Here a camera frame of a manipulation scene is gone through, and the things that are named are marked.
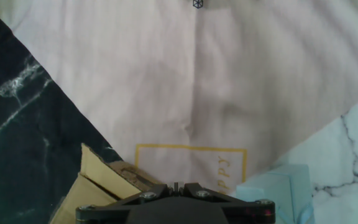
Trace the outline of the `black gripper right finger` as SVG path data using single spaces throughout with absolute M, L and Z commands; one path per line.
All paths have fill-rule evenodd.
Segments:
M 228 223 L 275 223 L 275 203 L 269 199 L 246 202 L 202 187 L 199 183 L 179 187 L 178 195 L 206 202 L 201 208 L 207 215 L 219 215 Z

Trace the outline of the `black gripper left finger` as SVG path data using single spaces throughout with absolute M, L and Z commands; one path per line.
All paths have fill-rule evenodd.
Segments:
M 177 195 L 177 183 L 173 187 L 157 184 L 150 190 L 135 194 L 105 206 L 82 205 L 75 210 L 75 223 L 124 222 L 129 212 L 141 205 Z

